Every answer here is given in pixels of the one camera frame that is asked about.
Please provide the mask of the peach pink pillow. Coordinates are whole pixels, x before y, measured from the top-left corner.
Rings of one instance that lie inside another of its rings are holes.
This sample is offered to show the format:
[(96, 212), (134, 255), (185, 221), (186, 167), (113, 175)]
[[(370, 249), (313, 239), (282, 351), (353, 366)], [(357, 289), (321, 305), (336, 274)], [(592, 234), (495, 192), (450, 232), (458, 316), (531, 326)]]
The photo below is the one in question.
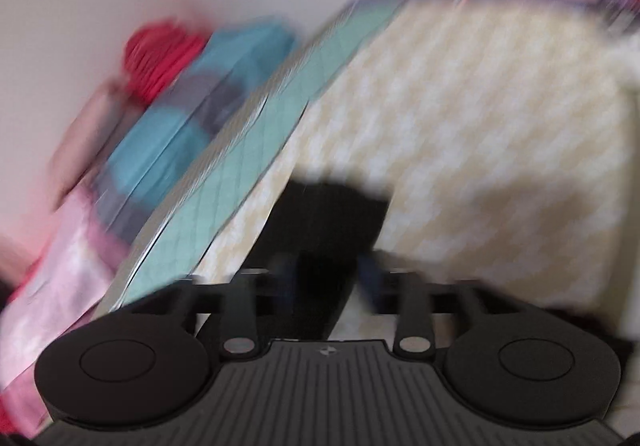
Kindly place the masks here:
[(94, 176), (142, 113), (120, 78), (110, 78), (96, 88), (67, 127), (48, 165), (52, 210), (82, 180)]

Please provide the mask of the red blanket at headboard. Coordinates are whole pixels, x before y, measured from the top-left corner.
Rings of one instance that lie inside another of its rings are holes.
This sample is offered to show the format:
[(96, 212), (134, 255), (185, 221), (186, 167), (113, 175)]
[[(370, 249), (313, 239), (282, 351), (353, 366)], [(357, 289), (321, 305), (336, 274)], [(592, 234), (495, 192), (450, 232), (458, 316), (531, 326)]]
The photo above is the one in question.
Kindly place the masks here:
[(204, 50), (209, 32), (176, 19), (142, 25), (126, 42), (122, 72), (128, 94), (146, 109)]

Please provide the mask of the patterned bed quilt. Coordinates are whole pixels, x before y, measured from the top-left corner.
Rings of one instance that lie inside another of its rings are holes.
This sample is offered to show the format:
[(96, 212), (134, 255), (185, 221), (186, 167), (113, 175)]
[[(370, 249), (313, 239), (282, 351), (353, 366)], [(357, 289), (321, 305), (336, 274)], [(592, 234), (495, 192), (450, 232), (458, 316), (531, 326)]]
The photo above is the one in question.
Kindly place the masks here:
[(223, 281), (288, 180), (392, 202), (376, 247), (616, 330), (639, 255), (639, 114), (592, 9), (559, 0), (357, 2), (253, 94), (148, 219), (101, 313)]

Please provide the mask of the black pants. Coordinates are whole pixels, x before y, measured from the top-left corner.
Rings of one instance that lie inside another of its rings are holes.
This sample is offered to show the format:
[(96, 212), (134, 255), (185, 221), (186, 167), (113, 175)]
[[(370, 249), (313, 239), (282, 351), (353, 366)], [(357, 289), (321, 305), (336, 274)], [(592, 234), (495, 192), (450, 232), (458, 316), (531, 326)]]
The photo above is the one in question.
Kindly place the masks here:
[(288, 180), (242, 263), (277, 278), (256, 282), (262, 342), (329, 337), (389, 206), (385, 190)]

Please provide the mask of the pink floral pillow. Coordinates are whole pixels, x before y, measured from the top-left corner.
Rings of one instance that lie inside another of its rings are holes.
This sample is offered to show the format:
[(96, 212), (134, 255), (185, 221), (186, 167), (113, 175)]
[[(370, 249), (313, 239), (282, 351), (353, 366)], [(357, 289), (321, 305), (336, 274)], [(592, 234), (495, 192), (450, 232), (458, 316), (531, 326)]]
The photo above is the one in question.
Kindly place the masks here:
[(38, 356), (90, 318), (128, 251), (102, 227), (86, 188), (66, 197), (58, 229), (1, 313), (1, 407), (17, 432), (36, 435), (47, 415), (34, 379)]

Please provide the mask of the teal grey striped pillow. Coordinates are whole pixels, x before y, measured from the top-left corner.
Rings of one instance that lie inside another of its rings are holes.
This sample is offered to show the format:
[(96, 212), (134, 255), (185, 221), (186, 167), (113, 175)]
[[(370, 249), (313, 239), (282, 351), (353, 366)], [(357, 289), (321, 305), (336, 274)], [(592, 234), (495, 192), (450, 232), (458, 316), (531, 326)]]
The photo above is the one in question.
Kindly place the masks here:
[(212, 34), (203, 52), (154, 100), (93, 179), (94, 215), (103, 229), (132, 243), (191, 163), (297, 43), (295, 31), (280, 20)]

